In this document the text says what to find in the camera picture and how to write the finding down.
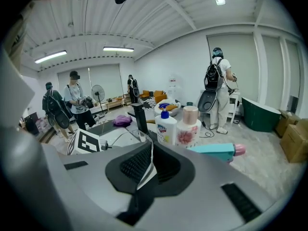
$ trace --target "white bean bag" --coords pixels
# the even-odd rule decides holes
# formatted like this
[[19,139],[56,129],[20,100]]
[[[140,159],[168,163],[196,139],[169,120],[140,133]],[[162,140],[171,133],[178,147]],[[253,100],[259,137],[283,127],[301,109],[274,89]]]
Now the white bean bag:
[[163,110],[161,110],[159,108],[159,105],[162,104],[162,103],[168,103],[168,104],[173,104],[173,105],[177,106],[177,108],[169,111],[169,115],[170,116],[175,116],[179,112],[179,110],[181,108],[181,103],[180,102],[176,103],[174,99],[163,99],[154,108],[155,116],[159,116],[160,113],[163,111]]

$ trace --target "zebra print rug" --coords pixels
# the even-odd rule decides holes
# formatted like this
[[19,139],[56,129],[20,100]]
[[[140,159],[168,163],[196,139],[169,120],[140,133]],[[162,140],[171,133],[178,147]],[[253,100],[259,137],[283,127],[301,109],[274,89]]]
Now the zebra print rug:
[[156,105],[154,97],[138,98],[138,103],[142,103],[145,110],[154,110]]

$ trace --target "bottle cap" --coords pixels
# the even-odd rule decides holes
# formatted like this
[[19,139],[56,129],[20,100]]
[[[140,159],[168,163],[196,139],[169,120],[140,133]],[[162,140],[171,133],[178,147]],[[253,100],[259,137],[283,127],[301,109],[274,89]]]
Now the bottle cap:
[[169,112],[166,111],[166,108],[164,108],[164,111],[162,111],[162,113],[160,114],[160,117],[162,119],[168,119],[169,118]]
[[197,122],[199,110],[195,106],[185,106],[183,108],[183,122],[187,125],[193,125]]

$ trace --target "person wearing backpack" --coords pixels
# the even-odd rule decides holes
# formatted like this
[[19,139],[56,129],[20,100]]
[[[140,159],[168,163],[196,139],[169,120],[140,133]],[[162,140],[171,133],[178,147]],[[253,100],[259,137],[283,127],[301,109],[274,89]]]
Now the person wearing backpack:
[[[62,109],[62,110],[65,109],[65,104],[64,104],[64,101],[62,100],[62,96],[58,91],[52,89],[51,82],[47,82],[45,86],[46,86],[47,92],[43,96],[43,101],[42,101],[43,110],[46,112],[46,116],[50,116],[53,118],[55,130],[57,131],[58,129],[60,129],[61,133],[64,136],[65,142],[68,143],[70,142],[70,139],[68,138],[68,135],[65,129],[61,128],[57,124],[57,122],[54,120],[54,114],[53,114],[53,113],[56,113],[58,109]],[[75,133],[71,125],[68,126],[68,130],[70,131],[70,134]]]
[[229,93],[226,85],[226,79],[236,81],[237,78],[231,72],[231,65],[227,59],[224,59],[221,48],[213,49],[213,64],[218,64],[224,77],[221,88],[217,90],[217,99],[210,110],[210,130],[217,128],[217,133],[227,134],[228,131],[223,127],[227,122],[229,113]]
[[133,78],[133,75],[128,76],[127,89],[130,96],[131,103],[138,103],[138,98],[134,95],[134,88],[138,88],[137,81]]
[[91,128],[96,124],[90,109],[85,102],[85,96],[81,85],[77,82],[80,79],[77,71],[69,74],[69,84],[64,88],[64,99],[71,104],[71,112],[77,120],[80,129],[86,130],[87,123]]

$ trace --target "person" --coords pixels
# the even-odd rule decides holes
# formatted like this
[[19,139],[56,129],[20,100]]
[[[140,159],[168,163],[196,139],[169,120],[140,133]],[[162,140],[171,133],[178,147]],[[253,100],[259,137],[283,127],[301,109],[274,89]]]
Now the person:
[[[223,58],[221,48],[214,48],[213,50],[213,64],[217,64],[220,61],[219,67],[221,72],[226,79],[236,81],[236,77],[232,76],[231,65],[227,59]],[[229,93],[225,81],[221,85],[221,88],[217,91],[217,99],[212,109],[210,110],[210,130],[216,129],[217,133],[227,134],[228,131],[224,128],[227,122],[227,116],[229,113]]]
[[86,130],[87,123],[91,128],[96,124],[91,111],[87,107],[81,85],[77,82],[80,79],[77,71],[69,74],[69,84],[64,88],[64,100],[71,103],[71,112],[73,113],[80,129]]
[[[58,101],[59,105],[60,105],[61,108],[64,110],[66,107],[65,107],[65,103],[64,103],[64,101],[63,101],[63,99],[62,99],[61,94],[60,94],[58,91],[52,89],[52,83],[51,83],[51,82],[47,82],[45,86],[46,86],[47,92],[46,92],[45,95],[43,96],[43,101],[42,101],[42,103],[43,103],[43,110],[46,112],[46,115],[47,115],[47,116],[49,115],[48,104],[47,104],[47,102],[48,102],[48,96],[49,96],[49,95],[51,95],[56,101]],[[57,124],[57,122],[56,122],[55,120],[54,120],[54,126],[53,126],[53,127],[54,127],[54,129],[55,129],[56,131],[58,131],[58,130],[60,129],[61,133],[62,133],[63,136],[64,136],[64,140],[65,140],[66,143],[69,143],[69,142],[70,142],[70,139],[68,138],[68,135],[67,135],[65,129],[61,128],[61,127]],[[70,131],[70,132],[69,132],[70,134],[74,134],[74,133],[75,133],[71,125],[69,125],[68,130]]]
[[128,89],[131,103],[138,103],[138,98],[134,95],[134,92],[133,92],[133,80],[134,80],[133,75],[129,75],[128,81],[127,81],[127,89]]

